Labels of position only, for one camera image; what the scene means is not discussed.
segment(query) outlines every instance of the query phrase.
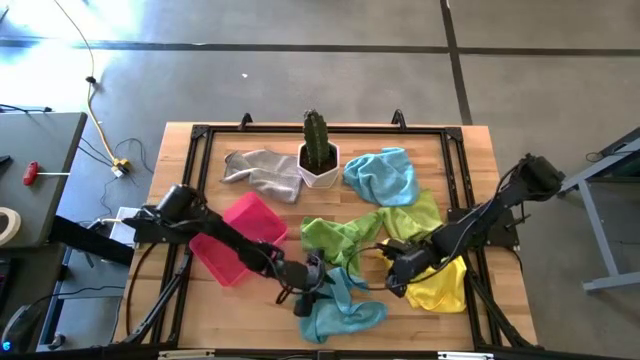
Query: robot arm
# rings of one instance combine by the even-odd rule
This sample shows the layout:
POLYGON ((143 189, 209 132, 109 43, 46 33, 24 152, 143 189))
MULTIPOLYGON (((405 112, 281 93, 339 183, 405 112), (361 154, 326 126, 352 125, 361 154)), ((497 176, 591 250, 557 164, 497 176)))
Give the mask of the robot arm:
MULTIPOLYGON (((249 270, 280 282, 282 292, 276 303, 282 303, 291 293, 302 295, 296 301, 296 316, 309 316, 315 300, 325 297, 317 290, 325 282, 333 283, 326 274, 322 250, 310 253, 305 264, 285 260, 284 252, 277 246, 251 241, 232 228, 220 214, 206 206, 202 194, 187 185, 173 185, 157 206, 144 206, 136 216, 123 222, 136 229, 135 241, 138 243, 187 244, 198 233, 215 237, 232 249, 249 270)), ((166 306, 184 276, 188 276, 184 269, 190 256, 190 253, 185 256, 156 305, 124 342, 138 342, 144 338, 157 314, 166 306)))
POLYGON ((560 190, 564 175, 544 157, 527 154, 501 179, 494 197, 456 223, 436 229, 430 241, 414 244, 389 241, 378 244, 383 255, 393 261, 386 286, 396 296, 404 296, 407 285, 428 267, 446 266, 444 258, 453 259, 469 249, 484 246, 485 234, 500 215, 523 201, 545 201, 560 190), (509 176, 509 181, 502 182, 509 176))

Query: white geometric pot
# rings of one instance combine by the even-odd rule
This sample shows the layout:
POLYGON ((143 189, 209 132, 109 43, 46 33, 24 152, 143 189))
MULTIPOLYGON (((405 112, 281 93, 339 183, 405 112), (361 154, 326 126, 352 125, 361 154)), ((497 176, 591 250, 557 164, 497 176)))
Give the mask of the white geometric pot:
POLYGON ((300 144, 300 146, 298 146, 298 172, 310 188, 329 188, 338 178, 338 173, 340 172, 340 146, 332 143, 331 141, 329 141, 329 146, 336 150, 336 167, 320 175, 316 175, 300 166, 300 152, 302 151, 304 144, 300 144))

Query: concrete floor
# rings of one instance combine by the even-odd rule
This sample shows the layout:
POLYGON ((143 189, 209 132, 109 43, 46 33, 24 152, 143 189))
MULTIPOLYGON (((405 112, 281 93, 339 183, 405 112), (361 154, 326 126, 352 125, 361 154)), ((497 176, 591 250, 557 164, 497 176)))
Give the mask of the concrete floor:
MULTIPOLYGON (((77 40, 49 1, 21 1, 0 38, 77 40)), ((94 0, 61 3, 88 38, 162 43, 446 46, 437 0, 94 0)), ((640 48, 635 0, 450 0, 459 46, 640 48)), ((300 121, 316 107, 333 122, 460 125, 447 54, 222 51, 95 51, 102 91, 94 109, 112 143, 137 137, 156 160, 167 121, 300 121)), ((2 103, 83 110, 85 50, 65 43, 0 47, 2 103)), ((489 125, 501 170, 526 152, 572 174, 639 123, 640 58, 461 56, 474 124, 489 125)), ((87 126, 84 138, 98 144, 87 126)), ((137 145, 118 151, 139 164, 137 145)), ((144 202, 151 181, 109 185, 106 204, 144 202)), ((109 170, 78 153, 59 213, 90 220, 109 170)), ((578 197, 528 207, 519 228, 525 282, 539 342, 554 350, 636 358, 640 287, 585 295, 581 282, 605 274, 578 197)), ((624 249, 637 253, 638 247, 624 249)))

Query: metal stand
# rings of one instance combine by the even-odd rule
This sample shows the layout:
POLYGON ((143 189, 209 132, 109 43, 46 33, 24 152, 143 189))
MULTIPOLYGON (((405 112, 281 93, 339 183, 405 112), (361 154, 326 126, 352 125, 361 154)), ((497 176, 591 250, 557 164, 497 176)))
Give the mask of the metal stand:
POLYGON ((612 172, 616 165, 619 165, 623 161, 633 157, 634 153, 638 152, 638 150, 640 150, 640 138, 629 142, 615 153, 591 165, 579 174, 566 179, 562 184, 562 189, 558 193, 558 197, 562 198, 572 190, 578 189, 580 191, 582 201, 584 202, 585 209, 587 210, 587 215, 589 216, 589 222, 591 223, 591 227, 593 228, 593 232, 595 233, 596 240, 598 242, 598 247, 600 248, 600 253, 602 254, 602 259, 604 260, 607 272, 609 273, 609 276, 607 277, 584 282, 582 287, 588 293, 597 290, 640 284, 640 272, 620 272, 618 264, 616 264, 609 246, 609 239, 607 238, 604 229, 602 214, 598 212, 592 193, 592 183, 594 182, 617 182, 615 177, 605 178, 602 176, 612 172))

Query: light blue towel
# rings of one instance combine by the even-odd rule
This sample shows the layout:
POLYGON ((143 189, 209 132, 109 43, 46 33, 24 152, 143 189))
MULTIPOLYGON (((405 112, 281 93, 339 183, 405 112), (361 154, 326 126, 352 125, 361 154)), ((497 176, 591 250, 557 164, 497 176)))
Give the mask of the light blue towel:
POLYGON ((416 172, 403 148, 357 157, 344 167, 343 181, 364 200, 381 206, 413 205, 420 195, 416 172))
MULTIPOLYGON (((320 292, 332 298, 317 300, 311 316, 300 319, 300 334, 305 340, 322 344, 330 335, 366 330, 387 317, 387 305, 379 301, 351 303, 349 290, 355 285, 349 281, 343 268, 333 268, 327 274, 335 284, 325 283, 320 292)), ((366 281, 351 277, 357 284, 366 286, 366 281)))

